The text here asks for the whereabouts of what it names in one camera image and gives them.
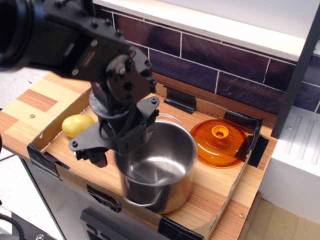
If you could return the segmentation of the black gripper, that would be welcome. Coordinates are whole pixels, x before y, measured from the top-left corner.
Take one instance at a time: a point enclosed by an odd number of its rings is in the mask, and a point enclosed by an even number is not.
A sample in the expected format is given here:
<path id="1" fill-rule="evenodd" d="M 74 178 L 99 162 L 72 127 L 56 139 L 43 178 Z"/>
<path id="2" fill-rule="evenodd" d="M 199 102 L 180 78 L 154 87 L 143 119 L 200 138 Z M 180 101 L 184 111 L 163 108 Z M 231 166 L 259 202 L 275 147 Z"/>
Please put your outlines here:
<path id="1" fill-rule="evenodd" d="M 151 96 L 116 111 L 108 109 L 91 93 L 89 105 L 98 116 L 98 122 L 70 140 L 68 147 L 78 161 L 89 160 L 93 165 L 104 168 L 108 165 L 107 151 L 125 155 L 150 139 L 159 115 L 159 104 L 159 98 Z"/>

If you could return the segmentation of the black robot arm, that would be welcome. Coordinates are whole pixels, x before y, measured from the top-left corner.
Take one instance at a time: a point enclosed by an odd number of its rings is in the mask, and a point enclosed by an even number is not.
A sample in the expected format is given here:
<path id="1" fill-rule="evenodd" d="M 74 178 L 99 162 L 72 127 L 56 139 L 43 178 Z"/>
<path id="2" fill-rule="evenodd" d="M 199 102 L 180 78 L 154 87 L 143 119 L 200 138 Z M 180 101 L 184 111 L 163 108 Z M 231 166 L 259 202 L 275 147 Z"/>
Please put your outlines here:
<path id="1" fill-rule="evenodd" d="M 0 69 L 51 71 L 91 84 L 89 105 L 98 121 L 69 142 L 78 160 L 103 168 L 105 153 L 125 155 L 153 132 L 159 100 L 152 64 L 90 0 L 3 0 Z"/>

